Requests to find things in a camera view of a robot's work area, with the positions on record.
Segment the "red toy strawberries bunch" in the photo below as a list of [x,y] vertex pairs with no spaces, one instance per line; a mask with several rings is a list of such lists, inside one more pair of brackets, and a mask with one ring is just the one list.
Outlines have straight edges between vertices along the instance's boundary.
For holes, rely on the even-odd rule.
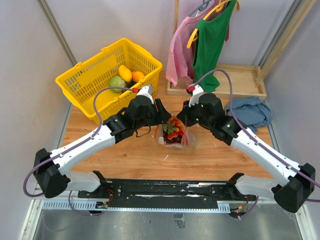
[[184,124],[176,116],[173,116],[162,125],[162,131],[164,137],[168,136],[169,139],[172,139],[177,136],[183,137],[186,130]]

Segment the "clear zip top bag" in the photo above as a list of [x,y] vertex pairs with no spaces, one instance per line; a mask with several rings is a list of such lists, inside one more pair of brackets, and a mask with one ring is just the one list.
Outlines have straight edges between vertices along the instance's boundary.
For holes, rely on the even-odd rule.
[[177,118],[178,111],[171,112],[171,118],[155,128],[154,139],[164,147],[186,149],[197,144],[195,135]]

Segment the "dark purple toy grapes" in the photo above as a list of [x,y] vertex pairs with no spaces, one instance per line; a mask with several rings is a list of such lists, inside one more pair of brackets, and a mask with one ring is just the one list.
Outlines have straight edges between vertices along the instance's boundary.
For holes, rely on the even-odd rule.
[[181,144],[182,137],[178,135],[177,137],[173,137],[172,139],[169,139],[169,136],[164,137],[165,144]]

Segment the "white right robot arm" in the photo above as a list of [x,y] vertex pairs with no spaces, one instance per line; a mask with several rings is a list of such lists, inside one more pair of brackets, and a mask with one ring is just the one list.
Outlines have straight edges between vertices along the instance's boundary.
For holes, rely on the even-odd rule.
[[198,124],[212,135],[243,152],[272,177],[252,177],[236,173],[228,181],[227,196],[238,200],[243,195],[274,200],[290,213],[297,213],[315,189],[316,170],[309,163],[301,165],[270,147],[239,120],[225,114],[221,100],[213,93],[204,93],[199,85],[186,91],[190,99],[183,103],[177,118],[187,127]]

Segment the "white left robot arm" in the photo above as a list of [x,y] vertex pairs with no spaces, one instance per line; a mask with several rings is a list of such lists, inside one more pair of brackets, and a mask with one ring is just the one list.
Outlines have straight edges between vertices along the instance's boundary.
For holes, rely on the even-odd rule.
[[107,193],[107,185],[97,173],[72,172],[72,168],[94,153],[137,135],[140,128],[164,124],[171,118],[161,100],[153,99],[151,85],[132,91],[136,96],[127,107],[100,120],[87,135],[52,151],[42,148],[36,152],[31,174],[41,195],[51,199],[64,191],[87,191],[101,198]]

